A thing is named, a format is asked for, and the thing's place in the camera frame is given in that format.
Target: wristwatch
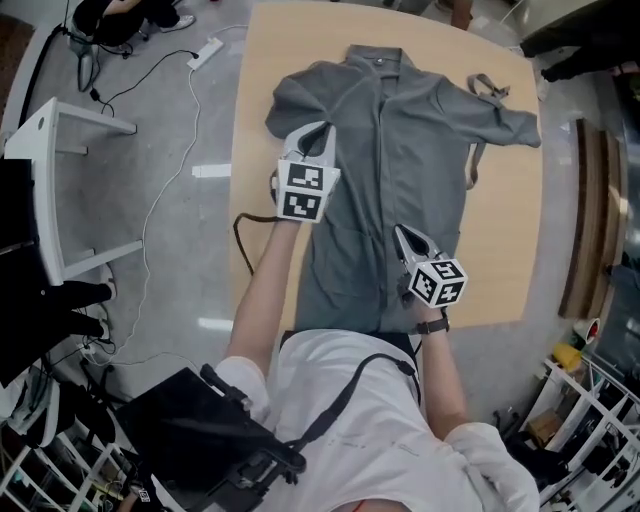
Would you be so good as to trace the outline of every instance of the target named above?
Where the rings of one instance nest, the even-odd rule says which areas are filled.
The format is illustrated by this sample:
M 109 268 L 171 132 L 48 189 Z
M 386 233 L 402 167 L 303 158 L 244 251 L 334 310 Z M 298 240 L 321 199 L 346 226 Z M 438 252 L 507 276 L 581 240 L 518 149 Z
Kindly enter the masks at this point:
M 449 332 L 449 317 L 447 316 L 445 308 L 442 308 L 442 318 L 440 320 L 434 320 L 433 322 L 420 322 L 416 325 L 416 331 L 418 334 L 432 334 L 442 330 Z

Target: person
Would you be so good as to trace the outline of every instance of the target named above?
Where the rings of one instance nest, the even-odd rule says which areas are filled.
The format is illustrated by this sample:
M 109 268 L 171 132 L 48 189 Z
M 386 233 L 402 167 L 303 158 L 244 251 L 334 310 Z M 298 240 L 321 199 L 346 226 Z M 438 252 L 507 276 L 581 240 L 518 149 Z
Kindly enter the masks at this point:
M 138 495 L 135 492 L 129 492 L 127 497 L 122 500 L 118 506 L 118 512 L 131 512 L 138 501 Z
M 383 354 L 398 361 L 380 358 L 364 367 L 335 423 L 302 449 L 307 467 L 297 485 L 277 479 L 260 510 L 537 512 L 533 477 L 509 455 L 495 427 L 469 419 L 440 310 L 418 301 L 412 306 L 416 321 L 435 331 L 422 335 L 422 389 L 399 369 L 417 368 L 408 336 L 401 334 L 406 343 L 400 343 L 313 330 L 284 342 L 269 395 L 266 380 L 299 227 L 288 220 L 274 225 L 218 376 L 247 395 L 255 421 L 287 442 L 303 435 L 364 359 Z
M 191 26 L 195 16 L 178 15 L 171 0 L 83 0 L 73 13 L 75 27 L 94 43 L 119 46 L 131 38 L 144 20 L 161 32 Z
M 398 12 L 421 16 L 433 0 L 402 0 Z M 451 13 L 451 26 L 468 30 L 471 23 L 471 4 L 473 0 L 436 0 L 436 7 Z
M 536 32 L 520 48 L 530 58 L 566 46 L 578 47 L 566 59 L 541 71 L 550 83 L 607 69 L 618 74 L 637 69 L 640 62 L 639 17 L 638 2 L 596 2 L 562 23 Z

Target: white chair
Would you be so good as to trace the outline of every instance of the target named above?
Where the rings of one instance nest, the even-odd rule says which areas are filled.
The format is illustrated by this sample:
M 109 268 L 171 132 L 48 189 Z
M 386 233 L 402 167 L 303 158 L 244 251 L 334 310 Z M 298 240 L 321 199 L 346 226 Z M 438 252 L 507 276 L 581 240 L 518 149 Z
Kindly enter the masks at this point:
M 34 184 L 35 220 L 40 239 L 39 251 L 49 284 L 60 286 L 65 280 L 142 248 L 142 240 L 95 254 L 89 250 L 85 259 L 65 265 L 58 236 L 55 201 L 55 153 L 88 154 L 86 146 L 56 147 L 58 120 L 67 117 L 104 126 L 122 133 L 134 134 L 135 124 L 97 114 L 91 110 L 62 103 L 51 98 L 7 141 L 6 159 L 31 160 Z

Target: table top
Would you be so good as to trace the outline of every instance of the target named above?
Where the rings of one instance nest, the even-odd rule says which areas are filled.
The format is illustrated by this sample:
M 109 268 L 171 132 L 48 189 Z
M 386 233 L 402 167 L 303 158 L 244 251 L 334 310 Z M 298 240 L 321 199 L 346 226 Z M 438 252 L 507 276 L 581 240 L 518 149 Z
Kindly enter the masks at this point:
M 313 62 L 341 62 L 351 44 L 404 49 L 419 69 L 441 73 L 466 89 L 466 79 L 487 74 L 511 86 L 503 104 L 538 115 L 530 63 L 505 48 L 421 17 L 350 4 L 269 3 L 253 9 L 236 101 L 230 224 L 240 212 L 275 215 L 268 177 L 283 141 L 264 121 L 280 80 Z M 542 150 L 488 145 L 478 186 L 467 194 L 456 257 L 469 275 L 464 297 L 449 310 L 454 327 L 519 320 L 533 273 L 542 199 Z M 270 225 L 243 221 L 240 234 L 255 266 Z M 300 231 L 289 271 L 281 327 L 293 328 L 302 257 L 311 226 Z M 250 276 L 230 230 L 234 306 Z

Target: white t-shirt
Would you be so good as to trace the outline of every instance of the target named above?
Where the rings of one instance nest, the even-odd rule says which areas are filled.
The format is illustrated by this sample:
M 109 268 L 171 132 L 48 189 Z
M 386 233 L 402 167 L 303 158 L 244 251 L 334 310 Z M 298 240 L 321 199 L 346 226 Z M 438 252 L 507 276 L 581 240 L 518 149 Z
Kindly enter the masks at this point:
M 248 359 L 227 358 L 216 372 L 247 395 L 252 418 L 286 442 L 300 438 L 358 364 L 376 353 L 413 366 L 404 352 L 377 338 L 316 330 L 284 344 L 271 397 L 262 372 Z M 333 512 L 361 500 L 384 499 L 412 512 L 482 512 L 469 478 L 473 466 L 493 483 L 506 510 L 538 512 L 533 478 L 507 453 L 494 427 L 461 425 L 442 442 L 416 400 L 413 380 L 393 362 L 369 363 L 344 412 L 324 436 L 302 450 L 307 469 L 298 484 L 279 478 L 259 510 Z

